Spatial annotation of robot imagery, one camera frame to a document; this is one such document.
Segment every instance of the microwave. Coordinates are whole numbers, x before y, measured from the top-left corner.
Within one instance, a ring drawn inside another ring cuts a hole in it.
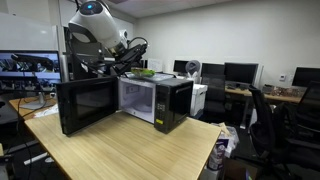
[[[168,133],[190,112],[193,81],[96,78],[56,87],[62,132],[71,135],[118,109]]]
[[[189,115],[193,81],[119,79],[119,109],[170,132]]]

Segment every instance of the box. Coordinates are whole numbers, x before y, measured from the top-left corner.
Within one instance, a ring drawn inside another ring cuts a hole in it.
[[[206,99],[207,85],[194,84],[192,90],[192,99],[190,107],[190,115],[195,116],[201,109],[204,108]]]
[[[255,180],[258,169],[233,159],[225,159],[224,180]]]

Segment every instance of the ceiling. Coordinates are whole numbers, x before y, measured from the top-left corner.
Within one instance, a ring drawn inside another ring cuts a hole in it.
[[[111,9],[135,18],[197,8],[231,0],[104,0]]]

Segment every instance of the floor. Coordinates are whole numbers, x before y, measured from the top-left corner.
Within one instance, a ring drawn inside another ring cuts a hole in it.
[[[251,145],[250,136],[246,130],[240,129],[238,126],[234,126],[238,132],[240,143],[237,145],[237,148],[234,150],[233,155],[247,157],[251,159],[255,158],[255,151]],[[32,140],[32,135],[28,133],[24,126],[20,124],[19,134],[16,133],[16,123],[9,123],[5,125],[0,125],[0,143],[3,144],[3,148],[7,149],[10,144],[19,145],[23,144],[24,141]],[[67,177],[59,169],[56,163],[46,163],[45,159],[39,160],[32,163],[31,166],[25,166],[24,161],[44,153],[45,151],[39,145],[35,145],[31,148],[24,149],[14,153],[14,167],[17,179],[28,180],[28,179],[54,179],[54,180],[64,180]],[[303,169],[299,166],[289,166],[292,172],[302,177],[302,179],[318,179],[320,173]],[[262,179],[275,179],[273,176],[263,176]]]

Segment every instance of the black microwave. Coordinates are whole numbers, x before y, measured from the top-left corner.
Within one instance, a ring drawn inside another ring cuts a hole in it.
[[[154,127],[169,133],[189,115],[193,81],[167,79],[156,83]]]
[[[193,81],[170,78],[154,83],[153,124],[157,130],[168,133],[190,112]],[[113,114],[119,108],[117,77],[59,83],[56,91],[62,132],[66,135]]]

